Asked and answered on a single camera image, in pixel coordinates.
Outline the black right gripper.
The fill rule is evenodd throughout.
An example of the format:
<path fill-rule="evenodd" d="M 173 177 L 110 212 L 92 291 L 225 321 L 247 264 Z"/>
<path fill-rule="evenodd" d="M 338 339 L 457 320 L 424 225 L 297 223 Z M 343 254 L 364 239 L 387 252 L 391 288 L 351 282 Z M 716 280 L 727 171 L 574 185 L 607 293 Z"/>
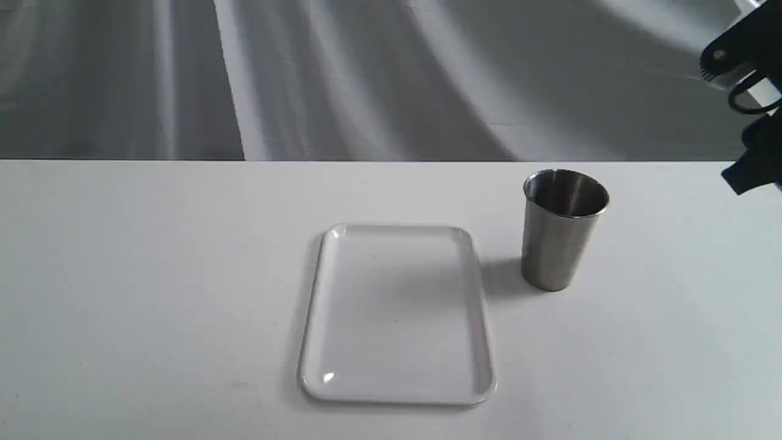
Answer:
<path fill-rule="evenodd" d="M 760 82 L 765 74 L 780 86 L 781 2 L 737 1 L 736 6 L 740 20 L 701 53 L 701 77 L 728 89 L 749 78 Z M 755 120 L 743 130 L 741 142 L 746 151 L 721 172 L 723 180 L 737 195 L 761 186 L 780 186 L 781 114 Z"/>

